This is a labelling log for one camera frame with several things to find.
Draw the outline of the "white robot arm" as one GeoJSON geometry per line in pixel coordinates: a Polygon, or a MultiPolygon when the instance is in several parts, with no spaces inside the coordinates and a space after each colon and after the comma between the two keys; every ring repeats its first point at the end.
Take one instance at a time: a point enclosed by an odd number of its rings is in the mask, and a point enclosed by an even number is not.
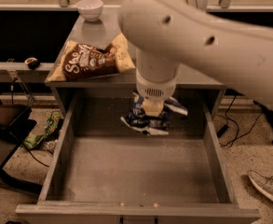
{"type": "Polygon", "coordinates": [[[124,0],[122,34],[137,48],[138,93],[173,95],[185,64],[273,111],[273,28],[220,19],[207,0],[124,0]]]}

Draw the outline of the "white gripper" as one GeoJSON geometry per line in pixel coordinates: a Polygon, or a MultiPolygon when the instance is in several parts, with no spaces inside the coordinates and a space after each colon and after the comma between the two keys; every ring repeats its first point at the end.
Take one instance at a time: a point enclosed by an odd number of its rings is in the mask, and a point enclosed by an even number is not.
{"type": "Polygon", "coordinates": [[[141,73],[136,71],[136,89],[147,99],[143,100],[143,110],[149,117],[158,117],[166,99],[170,98],[176,88],[177,70],[151,70],[141,73]]]}

